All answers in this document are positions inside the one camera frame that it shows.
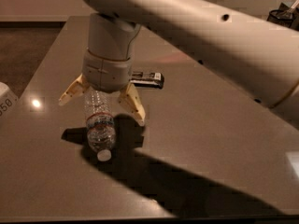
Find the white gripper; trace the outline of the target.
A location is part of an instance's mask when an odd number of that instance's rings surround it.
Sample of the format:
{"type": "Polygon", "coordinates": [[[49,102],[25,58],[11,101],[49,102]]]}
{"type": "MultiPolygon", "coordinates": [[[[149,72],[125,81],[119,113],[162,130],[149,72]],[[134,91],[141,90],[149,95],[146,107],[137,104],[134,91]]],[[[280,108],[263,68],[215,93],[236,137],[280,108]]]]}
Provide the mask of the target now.
{"type": "Polygon", "coordinates": [[[132,52],[126,50],[118,57],[115,51],[112,57],[98,55],[86,50],[80,74],[59,98],[59,105],[66,105],[83,95],[90,85],[98,91],[112,93],[120,91],[118,102],[140,125],[145,125],[146,112],[141,103],[132,76],[132,52]]]}

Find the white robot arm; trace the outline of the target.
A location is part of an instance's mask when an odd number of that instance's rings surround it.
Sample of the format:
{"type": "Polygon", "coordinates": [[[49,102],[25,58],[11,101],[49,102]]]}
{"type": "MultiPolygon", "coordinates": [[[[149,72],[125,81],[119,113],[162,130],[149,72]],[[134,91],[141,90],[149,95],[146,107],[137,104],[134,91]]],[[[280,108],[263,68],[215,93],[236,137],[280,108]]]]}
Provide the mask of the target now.
{"type": "Polygon", "coordinates": [[[135,119],[145,110],[131,84],[132,46],[142,27],[226,78],[299,127],[299,35],[294,30],[204,0],[84,0],[89,42],[81,75],[64,105],[87,89],[118,92],[135,119]]]}

